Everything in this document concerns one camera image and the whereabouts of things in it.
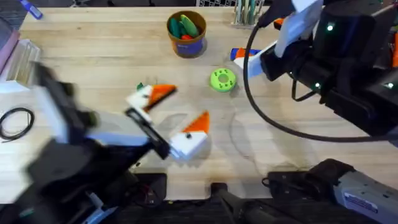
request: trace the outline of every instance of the toy piece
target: toy piece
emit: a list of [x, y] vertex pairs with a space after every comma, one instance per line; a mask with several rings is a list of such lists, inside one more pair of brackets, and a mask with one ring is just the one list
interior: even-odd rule
[[183, 39], [183, 40], [193, 40], [193, 38], [190, 35], [182, 35], [181, 39]]
[[181, 38], [180, 28], [178, 26], [178, 22], [174, 18], [171, 18], [171, 20], [170, 20], [169, 29], [170, 29], [170, 32], [173, 34], [174, 37], [176, 37], [178, 39]]
[[[129, 105], [152, 124], [147, 112], [161, 100], [176, 92], [175, 85], [147, 85], [127, 98]], [[191, 122], [183, 131], [170, 138], [170, 153], [176, 159], [189, 159], [205, 142], [209, 132], [210, 118], [205, 111], [201, 116]]]
[[285, 19], [283, 19], [283, 18], [274, 20], [274, 28], [277, 30], [280, 30], [280, 28], [282, 28], [282, 24], [284, 23], [284, 20]]
[[187, 31], [185, 30], [184, 24], [182, 24], [182, 22], [178, 22], [178, 27], [180, 28], [180, 34], [181, 34], [181, 36], [187, 35], [187, 34], [188, 34]]
[[139, 84], [137, 85], [137, 90], [140, 90], [140, 89], [143, 88], [143, 87], [144, 87], [144, 84], [139, 83]]
[[218, 92], [228, 92], [235, 84], [236, 76], [227, 68], [219, 68], [210, 75], [210, 86]]
[[148, 112], [175, 91], [177, 91], [175, 85], [147, 85], [137, 91], [137, 93], [129, 96], [127, 102], [136, 108]]
[[197, 27], [186, 15], [181, 15], [181, 22], [184, 25], [184, 28], [187, 31], [188, 35], [193, 38], [199, 36], [199, 31]]
[[[245, 51], [246, 50], [244, 48], [233, 48], [231, 50], [231, 55], [229, 56], [229, 59], [230, 60], [235, 60], [237, 58], [244, 57]], [[260, 51], [261, 50], [251, 49], [249, 56], [256, 55]]]
[[170, 139], [172, 155], [177, 159], [190, 159], [205, 142], [209, 125], [209, 112], [205, 111], [182, 132], [177, 133]]

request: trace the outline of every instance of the pen holder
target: pen holder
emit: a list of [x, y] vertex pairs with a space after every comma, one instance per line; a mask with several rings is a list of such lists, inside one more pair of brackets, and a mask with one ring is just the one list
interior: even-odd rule
[[[180, 20], [181, 15], [186, 15], [197, 27], [199, 31], [199, 36], [192, 40], [182, 40], [174, 37], [170, 31], [170, 20], [174, 18], [176, 20]], [[205, 44], [205, 34], [206, 34], [206, 21], [205, 19], [197, 12], [193, 11], [179, 11], [172, 14], [167, 20], [167, 32], [169, 33], [170, 40], [172, 41], [172, 47], [174, 52], [183, 58], [195, 58], [199, 56], [204, 50]]]

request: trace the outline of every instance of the wooden table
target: wooden table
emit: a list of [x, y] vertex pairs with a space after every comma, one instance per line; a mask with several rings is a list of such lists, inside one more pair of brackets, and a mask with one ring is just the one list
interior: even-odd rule
[[[285, 134], [264, 122], [250, 107], [241, 71], [229, 61], [233, 47], [244, 47], [249, 30], [232, 28], [232, 8], [192, 8], [207, 21], [207, 50], [196, 59], [182, 59], [171, 48], [165, 22], [182, 8], [46, 8], [44, 18], [28, 15], [21, 27], [42, 49], [42, 61], [65, 82], [78, 84], [78, 100], [94, 110], [122, 113], [125, 97], [138, 83], [173, 83], [179, 92], [151, 112], [159, 131], [167, 134], [188, 114], [210, 112], [210, 143], [190, 162], [146, 156], [137, 172], [166, 172], [167, 198], [205, 198], [212, 182], [226, 182], [240, 197], [268, 195], [261, 179], [271, 170], [308, 169], [327, 158], [349, 163], [398, 188], [398, 149], [387, 142], [335, 144]], [[261, 30], [254, 48], [263, 49], [278, 32]], [[237, 88], [218, 93], [208, 85], [220, 67], [238, 76]], [[302, 103], [290, 98], [291, 80], [275, 82], [264, 75], [251, 80], [257, 103], [272, 118], [300, 131], [327, 136], [364, 133], [328, 108], [318, 97]], [[300, 92], [308, 91], [301, 86]], [[0, 95], [0, 113], [30, 106], [37, 121], [20, 140], [0, 144], [0, 203], [13, 201], [29, 181], [23, 167], [48, 141], [51, 132], [31, 93]], [[25, 125], [22, 120], [14, 126]]]

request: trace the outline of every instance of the blue object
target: blue object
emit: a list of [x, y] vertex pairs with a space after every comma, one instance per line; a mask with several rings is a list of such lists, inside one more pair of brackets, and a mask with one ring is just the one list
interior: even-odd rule
[[[239, 49], [238, 48], [233, 48], [232, 50], [231, 50], [231, 55], [229, 56], [229, 59], [230, 60], [235, 60], [235, 57], [236, 57], [236, 52], [238, 51]], [[250, 50], [250, 54], [253, 54], [253, 55], [256, 55], [258, 52], [260, 52], [261, 50], [256, 50], [256, 49], [251, 49]]]
[[43, 17], [43, 14], [29, 1], [20, 0], [20, 2], [24, 6], [24, 8], [28, 10], [32, 14], [32, 16], [35, 17], [36, 19], [41, 19]]
[[199, 54], [203, 48], [203, 39], [190, 44], [175, 43], [178, 54], [193, 56]]

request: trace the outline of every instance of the marker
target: marker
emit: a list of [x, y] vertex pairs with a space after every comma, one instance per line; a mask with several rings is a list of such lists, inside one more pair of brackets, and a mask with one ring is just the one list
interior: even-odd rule
[[43, 14], [29, 1], [20, 0], [20, 2], [24, 6], [24, 8], [28, 10], [32, 14], [32, 16], [35, 17], [36, 19], [41, 19], [43, 17]]

